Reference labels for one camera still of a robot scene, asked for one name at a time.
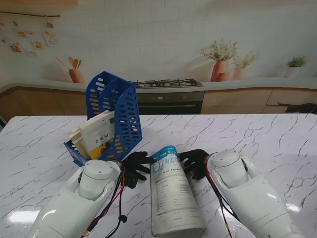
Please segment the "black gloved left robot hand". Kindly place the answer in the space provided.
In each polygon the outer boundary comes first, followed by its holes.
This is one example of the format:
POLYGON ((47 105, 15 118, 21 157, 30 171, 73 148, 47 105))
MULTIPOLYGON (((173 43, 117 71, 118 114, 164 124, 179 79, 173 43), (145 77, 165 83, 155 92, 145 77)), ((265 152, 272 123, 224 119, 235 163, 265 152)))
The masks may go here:
POLYGON ((141 181, 146 181, 147 178, 140 172, 144 174, 150 174, 151 172, 144 165, 150 165, 155 162, 156 160, 153 157, 149 157, 146 151, 133 152, 121 161, 125 171, 135 175, 141 181))

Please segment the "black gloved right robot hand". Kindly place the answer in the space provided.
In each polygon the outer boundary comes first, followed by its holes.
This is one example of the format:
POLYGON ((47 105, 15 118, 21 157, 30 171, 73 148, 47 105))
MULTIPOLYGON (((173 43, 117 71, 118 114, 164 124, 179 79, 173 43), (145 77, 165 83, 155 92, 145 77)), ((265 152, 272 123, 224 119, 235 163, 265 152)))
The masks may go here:
POLYGON ((195 149, 187 152, 182 152, 178 158, 183 163, 183 170, 185 174, 192 173, 192 179, 200 180, 207 176, 205 160, 210 154, 202 149, 195 149))

